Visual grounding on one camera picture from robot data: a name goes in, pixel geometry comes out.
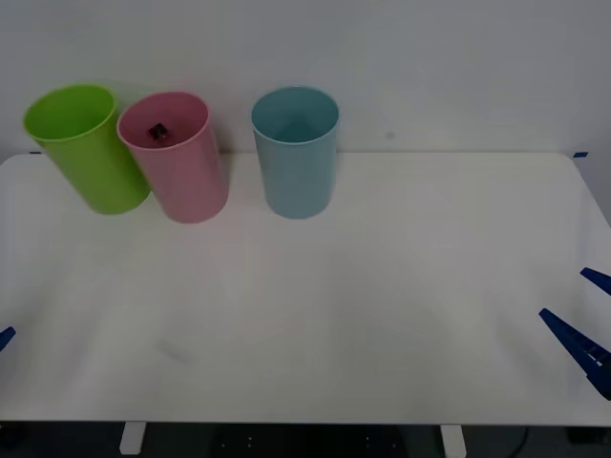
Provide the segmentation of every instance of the table surface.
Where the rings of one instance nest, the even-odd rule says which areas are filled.
[[[92,213],[0,167],[1,420],[611,425],[537,313],[611,346],[611,229],[555,154],[340,155],[283,219],[254,154],[215,218]]]

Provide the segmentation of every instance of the white wall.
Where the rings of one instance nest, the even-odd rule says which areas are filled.
[[[240,150],[257,96],[300,83],[336,97],[343,150],[611,146],[610,0],[15,0],[0,61],[0,152],[79,80],[196,91]]]

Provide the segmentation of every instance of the black object inside cup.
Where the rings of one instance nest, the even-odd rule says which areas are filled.
[[[155,140],[159,140],[161,138],[165,138],[168,136],[168,130],[165,128],[163,124],[159,123],[153,126],[151,129],[149,129],[149,134]]]

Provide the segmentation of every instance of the green cup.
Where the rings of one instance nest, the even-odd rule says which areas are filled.
[[[23,119],[26,132],[95,212],[115,215],[146,199],[149,187],[116,134],[115,97],[73,85],[39,98]]]

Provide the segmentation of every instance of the blue cup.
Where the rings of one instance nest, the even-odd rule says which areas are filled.
[[[335,137],[340,111],[325,93],[282,88],[252,109],[265,199],[286,218],[322,212],[335,184]]]

